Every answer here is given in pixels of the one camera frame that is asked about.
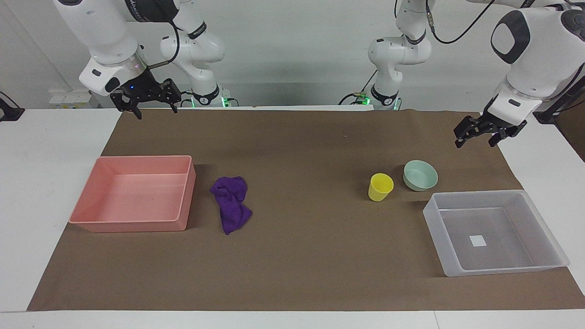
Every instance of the crumpled purple towel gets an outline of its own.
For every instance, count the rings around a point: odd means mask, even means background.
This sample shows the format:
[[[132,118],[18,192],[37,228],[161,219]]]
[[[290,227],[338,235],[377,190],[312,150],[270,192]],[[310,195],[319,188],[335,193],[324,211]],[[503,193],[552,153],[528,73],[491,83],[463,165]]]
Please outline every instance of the crumpled purple towel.
[[[226,235],[241,229],[252,216],[252,211],[242,204],[248,191],[243,178],[221,177],[209,191],[219,204],[221,226]]]

